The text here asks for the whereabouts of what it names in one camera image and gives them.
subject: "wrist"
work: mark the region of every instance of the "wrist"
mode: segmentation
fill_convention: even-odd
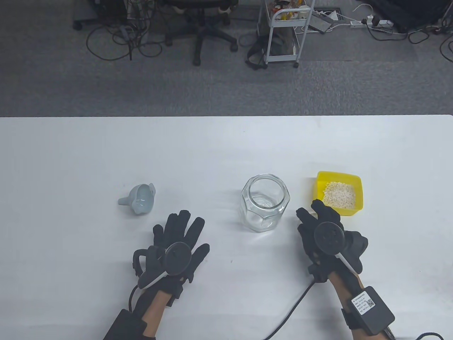
[[[333,287],[335,288],[335,291],[337,292],[338,298],[341,302],[343,309],[347,313],[350,313],[351,311],[349,310],[347,303],[354,297],[353,294],[349,291],[341,277],[336,272],[330,273],[328,278],[329,281],[332,283]],[[359,281],[360,287],[363,288],[362,282],[360,281],[360,278],[358,276],[357,279]]]
[[[146,322],[147,326],[143,332],[144,336],[153,338],[156,336],[157,328],[160,323],[160,319],[165,310],[165,306],[171,298],[171,294],[165,293],[164,291],[158,291],[154,297],[148,310],[142,317],[142,320]]]

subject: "forearm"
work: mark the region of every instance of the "forearm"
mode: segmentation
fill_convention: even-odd
[[[357,277],[359,280],[360,287],[363,289],[362,282],[360,278]],[[346,286],[344,285],[342,279],[336,274],[335,272],[329,275],[329,280],[333,284],[335,291],[337,292],[338,298],[340,299],[341,305],[346,312],[351,312],[349,307],[347,306],[347,302],[353,298],[352,294],[348,291]],[[364,330],[352,330],[352,338],[354,340],[387,340],[386,336],[383,334],[378,335],[367,335]]]
[[[170,298],[171,294],[164,293],[163,291],[157,292],[156,297],[142,317],[142,320],[147,324],[147,327],[143,333],[144,336],[150,338],[156,336],[157,328],[159,327],[160,320],[162,319],[165,306]]]

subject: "chair base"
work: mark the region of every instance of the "chair base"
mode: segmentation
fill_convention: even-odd
[[[230,19],[227,13],[222,13],[210,18],[206,18],[204,10],[200,9],[197,11],[196,20],[194,20],[193,17],[190,17],[189,15],[187,15],[186,19],[188,21],[186,26],[165,35],[165,45],[173,45],[174,38],[180,38],[185,35],[196,35],[197,41],[195,43],[195,56],[193,57],[193,64],[195,66],[201,65],[201,47],[203,45],[204,38],[207,36],[226,40],[230,43],[230,51],[237,52],[237,39],[215,27],[215,25],[220,22],[223,22],[224,25],[230,24]]]

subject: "qr code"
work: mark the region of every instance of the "qr code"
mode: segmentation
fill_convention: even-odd
[[[373,302],[372,299],[368,299],[368,300],[366,301],[366,303],[368,304],[369,307],[373,307],[373,306],[374,306],[374,302]]]

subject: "rice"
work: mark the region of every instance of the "rice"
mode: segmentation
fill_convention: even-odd
[[[329,207],[354,209],[356,207],[354,187],[345,183],[330,182],[324,190],[323,202]]]

